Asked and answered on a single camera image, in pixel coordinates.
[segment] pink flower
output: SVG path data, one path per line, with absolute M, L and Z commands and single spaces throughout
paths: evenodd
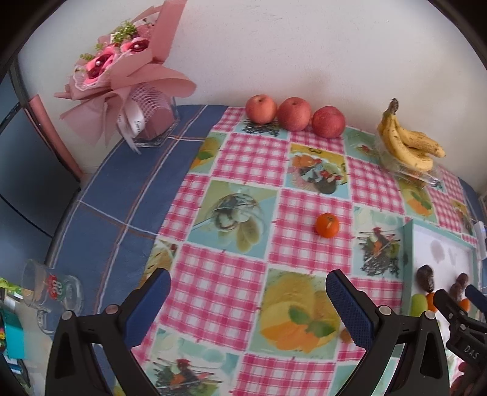
M 96 82 L 100 75 L 109 67 L 115 59 L 116 51 L 112 45 L 105 47 L 99 57 L 93 58 L 86 64 L 88 77 L 85 79 L 86 84 Z
M 149 46 L 149 40 L 143 37 L 135 37 L 132 41 L 123 43 L 120 46 L 122 52 L 142 52 Z

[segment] red apple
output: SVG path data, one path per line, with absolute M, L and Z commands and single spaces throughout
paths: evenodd
M 301 98 L 286 99 L 277 110 L 279 125 L 291 132 L 302 131 L 306 128 L 310 117 L 311 106 Z
M 336 107 L 325 106 L 315 112 L 311 126 L 322 138 L 339 138 L 345 129 L 345 117 Z
M 271 122 L 275 118 L 276 112 L 276 102 L 268 95 L 253 96 L 245 105 L 245 113 L 248 119 L 256 124 Z

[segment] table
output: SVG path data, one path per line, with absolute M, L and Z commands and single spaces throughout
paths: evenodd
M 395 179 L 367 132 L 347 127 L 327 140 L 257 127 L 243 108 L 179 110 L 161 148 L 138 156 L 119 144 L 107 157 L 68 216 L 54 263 L 81 279 L 85 314 L 120 303 L 157 266 L 170 270 L 171 293 L 132 350 L 157 386 L 187 383 L 205 396 L 333 395 L 363 351 L 341 339 L 326 274 L 341 269 L 399 312 L 407 221 L 477 243 L 459 179 L 445 168 L 437 188 Z M 324 212 L 340 221 L 330 240 L 313 228 Z M 388 258 L 364 264 L 384 240 L 394 241 Z

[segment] blue gripper pad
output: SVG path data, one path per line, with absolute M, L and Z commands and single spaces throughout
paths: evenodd
M 142 292 L 142 297 L 133 308 L 131 314 L 125 319 L 124 342 L 129 348 L 141 344 L 171 290 L 171 277 L 169 272 L 159 270 L 162 270 L 162 268 L 156 269 L 149 279 L 147 279 L 146 284 L 150 282 L 148 288 L 144 288 L 146 286 L 144 284 L 141 289 L 132 292 Z
M 373 324 L 333 272 L 326 277 L 326 294 L 340 315 L 355 345 L 369 350 L 374 343 Z
M 475 286 L 467 286 L 465 289 L 465 297 L 467 297 L 484 315 L 487 315 L 487 297 L 485 297 L 482 292 L 478 291 Z

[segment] green fruit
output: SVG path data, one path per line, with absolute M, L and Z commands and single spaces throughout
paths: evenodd
M 415 294 L 411 297 L 410 316 L 420 317 L 428 309 L 428 300 L 424 294 Z

